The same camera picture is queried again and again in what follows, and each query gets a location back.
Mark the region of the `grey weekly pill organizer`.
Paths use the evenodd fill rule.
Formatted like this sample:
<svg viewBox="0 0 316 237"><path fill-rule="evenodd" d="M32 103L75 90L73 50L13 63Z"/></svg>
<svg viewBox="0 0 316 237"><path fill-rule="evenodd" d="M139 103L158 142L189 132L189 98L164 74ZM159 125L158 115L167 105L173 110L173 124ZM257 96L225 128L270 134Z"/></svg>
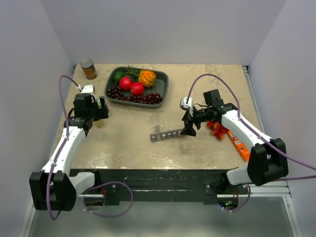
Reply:
<svg viewBox="0 0 316 237"><path fill-rule="evenodd" d="M154 126L154 133L150 134L150 141L154 143L179 138L181 136L181 130L182 129L180 128L175 130L161 131L160 126L156 125Z"/></svg>

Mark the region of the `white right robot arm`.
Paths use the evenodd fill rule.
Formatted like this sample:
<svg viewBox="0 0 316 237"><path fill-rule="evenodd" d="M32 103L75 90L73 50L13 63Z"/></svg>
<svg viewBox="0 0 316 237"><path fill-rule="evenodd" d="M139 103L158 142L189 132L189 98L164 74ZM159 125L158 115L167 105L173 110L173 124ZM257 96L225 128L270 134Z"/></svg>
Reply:
<svg viewBox="0 0 316 237"><path fill-rule="evenodd" d="M220 189L231 194L240 184L252 183L261 186L288 175L288 163L284 154L275 149L286 152L285 143L277 138L262 133L242 115L232 103L224 103L219 91L205 92L206 108L196 109L192 98L183 97L180 108L185 111L182 118L184 128L181 135L195 136L201 123L215 120L231 131L249 150L250 157L246 167L238 167L222 173Z"/></svg>

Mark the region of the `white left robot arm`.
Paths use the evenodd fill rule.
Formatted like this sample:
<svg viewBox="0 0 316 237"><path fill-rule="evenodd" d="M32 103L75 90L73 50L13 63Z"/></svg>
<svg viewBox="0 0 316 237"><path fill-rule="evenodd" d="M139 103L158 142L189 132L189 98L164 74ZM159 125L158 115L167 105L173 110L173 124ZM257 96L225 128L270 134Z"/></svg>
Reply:
<svg viewBox="0 0 316 237"><path fill-rule="evenodd" d="M72 163L95 121L107 119L109 109L103 96L80 93L74 98L73 108L65 112L61 139L51 158L39 172L30 175L29 183L34 207L37 210L70 211L77 196L88 190L96 194L102 181L88 171L71 177Z"/></svg>

